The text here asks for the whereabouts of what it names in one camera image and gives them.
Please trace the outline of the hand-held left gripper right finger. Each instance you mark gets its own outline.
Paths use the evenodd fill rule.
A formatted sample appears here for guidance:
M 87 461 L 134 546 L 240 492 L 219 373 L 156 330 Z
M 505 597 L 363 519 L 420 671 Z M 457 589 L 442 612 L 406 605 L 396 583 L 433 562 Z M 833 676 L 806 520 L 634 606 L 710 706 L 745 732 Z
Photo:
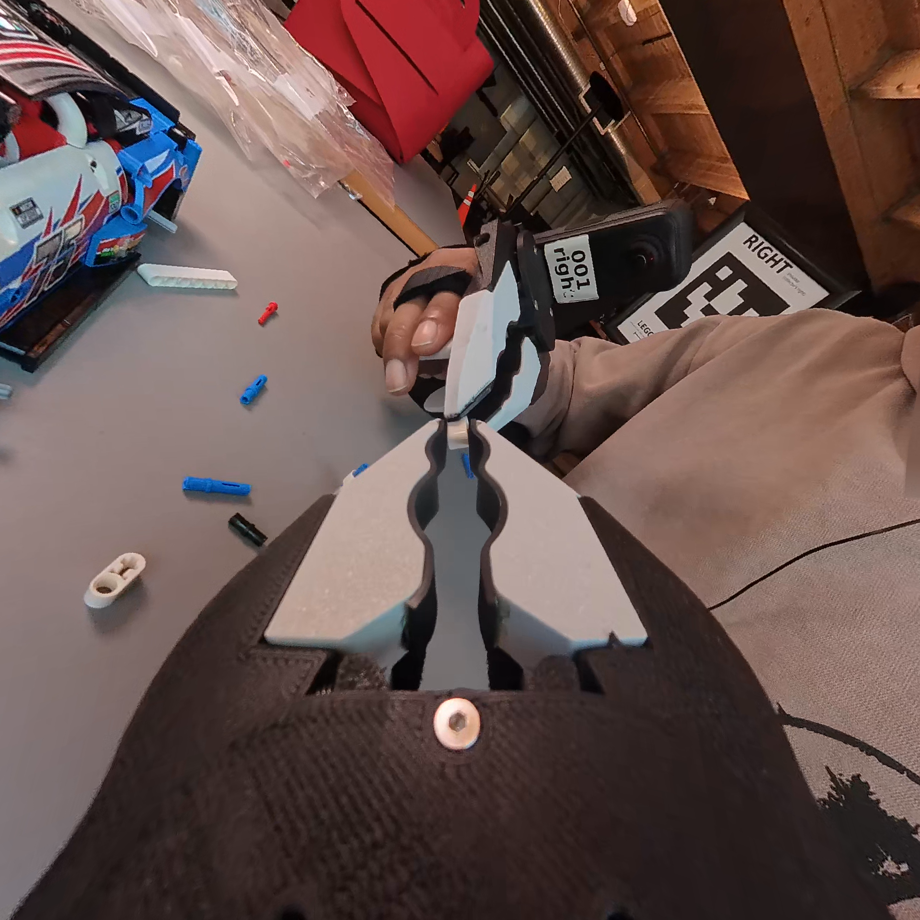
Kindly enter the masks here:
M 479 625 L 486 650 L 572 656 L 612 640 L 640 647 L 646 628 L 581 496 L 483 422 L 469 424 L 480 553 Z

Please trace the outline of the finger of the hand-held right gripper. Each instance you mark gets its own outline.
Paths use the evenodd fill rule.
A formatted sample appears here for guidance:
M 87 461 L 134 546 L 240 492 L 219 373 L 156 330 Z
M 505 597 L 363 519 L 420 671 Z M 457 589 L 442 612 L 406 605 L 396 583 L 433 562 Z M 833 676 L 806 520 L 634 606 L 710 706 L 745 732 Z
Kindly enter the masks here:
M 500 372 L 509 328 L 521 317 L 518 280 L 507 261 L 490 286 L 459 305 L 444 391 L 444 420 L 505 416 L 516 369 Z
M 529 330 L 512 323 L 500 343 L 497 331 L 475 346 L 478 385 L 475 420 L 499 431 L 517 420 L 546 387 L 550 355 Z

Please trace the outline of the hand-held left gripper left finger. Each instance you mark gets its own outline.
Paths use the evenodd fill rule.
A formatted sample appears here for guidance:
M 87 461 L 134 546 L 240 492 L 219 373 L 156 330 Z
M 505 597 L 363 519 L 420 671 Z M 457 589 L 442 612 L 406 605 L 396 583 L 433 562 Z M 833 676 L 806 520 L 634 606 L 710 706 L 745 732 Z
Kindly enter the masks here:
M 439 511 L 443 422 L 432 420 L 336 493 L 264 638 L 272 646 L 405 653 L 428 631 L 426 530 Z

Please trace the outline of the toy brick race car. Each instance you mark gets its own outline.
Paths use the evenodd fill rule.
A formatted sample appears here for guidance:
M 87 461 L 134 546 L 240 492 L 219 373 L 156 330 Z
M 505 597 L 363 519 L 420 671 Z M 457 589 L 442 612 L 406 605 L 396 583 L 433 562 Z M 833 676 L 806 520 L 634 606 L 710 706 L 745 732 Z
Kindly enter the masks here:
M 175 222 L 179 110 L 44 2 L 1 3 L 1 354 L 35 372 Z

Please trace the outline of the person's right hand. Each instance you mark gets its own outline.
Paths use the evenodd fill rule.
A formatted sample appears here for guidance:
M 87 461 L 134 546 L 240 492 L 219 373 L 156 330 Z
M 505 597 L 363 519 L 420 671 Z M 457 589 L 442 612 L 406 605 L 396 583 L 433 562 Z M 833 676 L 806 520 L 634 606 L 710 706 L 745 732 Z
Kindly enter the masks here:
M 385 288 L 372 321 L 374 351 L 384 365 L 386 391 L 394 396 L 407 395 L 415 385 L 420 360 L 442 351 L 453 339 L 463 296 L 445 291 L 396 306 L 408 278 L 407 272 Z

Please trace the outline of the black framed code sign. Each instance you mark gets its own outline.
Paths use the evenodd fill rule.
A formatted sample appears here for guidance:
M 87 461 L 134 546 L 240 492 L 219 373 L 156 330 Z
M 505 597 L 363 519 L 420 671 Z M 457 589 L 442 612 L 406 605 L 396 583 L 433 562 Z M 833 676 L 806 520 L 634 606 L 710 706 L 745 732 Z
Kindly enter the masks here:
M 822 270 L 779 224 L 751 203 L 719 224 L 696 248 L 686 278 L 648 294 L 604 323 L 608 339 L 628 344 L 705 317 L 788 316 L 837 310 L 859 289 Z

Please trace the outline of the short white two-hole beam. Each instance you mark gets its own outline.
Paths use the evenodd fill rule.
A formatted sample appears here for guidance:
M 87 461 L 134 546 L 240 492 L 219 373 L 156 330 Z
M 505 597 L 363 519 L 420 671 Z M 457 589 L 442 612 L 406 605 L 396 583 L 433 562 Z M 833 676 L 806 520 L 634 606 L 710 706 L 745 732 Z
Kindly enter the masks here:
M 133 552 L 121 554 L 90 581 L 84 594 L 84 604 L 91 610 L 109 607 L 132 587 L 145 567 L 143 555 Z

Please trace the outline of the red bag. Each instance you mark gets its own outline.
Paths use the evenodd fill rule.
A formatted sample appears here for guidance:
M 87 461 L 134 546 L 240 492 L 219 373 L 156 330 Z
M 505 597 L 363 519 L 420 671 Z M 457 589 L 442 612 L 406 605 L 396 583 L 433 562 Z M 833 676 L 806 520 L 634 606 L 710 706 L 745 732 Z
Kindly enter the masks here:
M 298 1 L 284 28 L 353 98 L 400 165 L 443 130 L 494 64 L 478 1 Z

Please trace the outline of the long white brick beam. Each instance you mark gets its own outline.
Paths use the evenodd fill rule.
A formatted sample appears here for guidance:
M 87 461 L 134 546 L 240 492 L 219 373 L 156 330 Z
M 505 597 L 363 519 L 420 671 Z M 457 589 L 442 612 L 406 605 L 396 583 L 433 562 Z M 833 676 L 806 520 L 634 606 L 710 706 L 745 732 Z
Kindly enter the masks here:
M 144 282 L 156 288 L 234 291 L 238 282 L 226 270 L 209 270 L 144 262 L 137 267 Z

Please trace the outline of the heap of clear plastic bags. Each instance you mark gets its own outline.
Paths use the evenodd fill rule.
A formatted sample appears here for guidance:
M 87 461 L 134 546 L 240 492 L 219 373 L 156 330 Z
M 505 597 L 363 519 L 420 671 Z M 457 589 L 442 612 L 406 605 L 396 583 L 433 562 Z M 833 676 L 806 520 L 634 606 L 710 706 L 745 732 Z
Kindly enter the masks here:
M 236 144 L 266 151 L 313 197 L 361 177 L 395 203 L 394 163 L 331 72 L 253 1 L 76 2 L 206 103 Z

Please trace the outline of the metal air duct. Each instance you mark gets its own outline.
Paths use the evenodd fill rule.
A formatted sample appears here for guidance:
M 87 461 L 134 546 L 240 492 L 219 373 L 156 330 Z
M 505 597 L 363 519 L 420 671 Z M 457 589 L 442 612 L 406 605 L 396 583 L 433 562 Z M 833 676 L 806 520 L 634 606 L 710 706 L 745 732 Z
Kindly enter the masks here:
M 608 83 L 583 63 L 575 41 L 543 1 L 481 1 L 479 26 L 559 143 L 571 141 L 569 169 L 599 201 L 660 201 L 620 127 L 628 110 L 613 89 L 610 108 L 593 84 Z

